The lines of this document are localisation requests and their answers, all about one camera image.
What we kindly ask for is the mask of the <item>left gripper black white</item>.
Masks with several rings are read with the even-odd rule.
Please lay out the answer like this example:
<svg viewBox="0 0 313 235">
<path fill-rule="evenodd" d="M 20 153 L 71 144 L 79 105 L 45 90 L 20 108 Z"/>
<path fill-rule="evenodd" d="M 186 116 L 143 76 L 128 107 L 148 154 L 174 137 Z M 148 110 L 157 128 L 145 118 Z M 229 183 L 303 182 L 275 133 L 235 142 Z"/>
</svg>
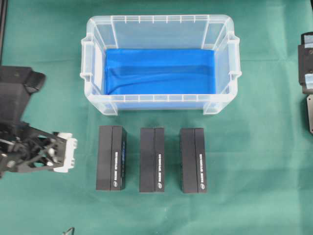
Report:
<svg viewBox="0 0 313 235">
<path fill-rule="evenodd" d="M 0 124 L 0 173 L 48 170 L 67 173 L 75 166 L 72 133 L 47 133 L 22 122 Z"/>
</svg>

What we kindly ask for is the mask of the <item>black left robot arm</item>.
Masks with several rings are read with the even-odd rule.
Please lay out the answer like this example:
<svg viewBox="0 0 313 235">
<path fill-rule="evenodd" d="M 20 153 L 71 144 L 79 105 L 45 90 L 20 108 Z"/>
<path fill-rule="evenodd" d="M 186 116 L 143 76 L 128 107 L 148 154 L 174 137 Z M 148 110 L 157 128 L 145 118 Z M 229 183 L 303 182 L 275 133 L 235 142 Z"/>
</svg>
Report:
<svg viewBox="0 0 313 235">
<path fill-rule="evenodd" d="M 0 68 L 0 174 L 74 168 L 77 139 L 71 133 L 47 133 L 21 120 L 45 75 L 30 67 Z"/>
</svg>

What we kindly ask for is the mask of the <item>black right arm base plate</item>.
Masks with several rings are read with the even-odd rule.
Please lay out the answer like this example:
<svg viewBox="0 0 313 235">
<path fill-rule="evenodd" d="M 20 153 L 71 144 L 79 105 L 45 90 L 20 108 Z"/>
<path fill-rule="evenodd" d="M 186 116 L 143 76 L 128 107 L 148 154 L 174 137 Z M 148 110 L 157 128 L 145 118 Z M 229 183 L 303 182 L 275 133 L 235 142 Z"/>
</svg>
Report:
<svg viewBox="0 0 313 235">
<path fill-rule="evenodd" d="M 308 121 L 309 121 L 309 132 L 313 134 L 313 94 L 305 93 L 307 110 L 308 110 Z"/>
</svg>

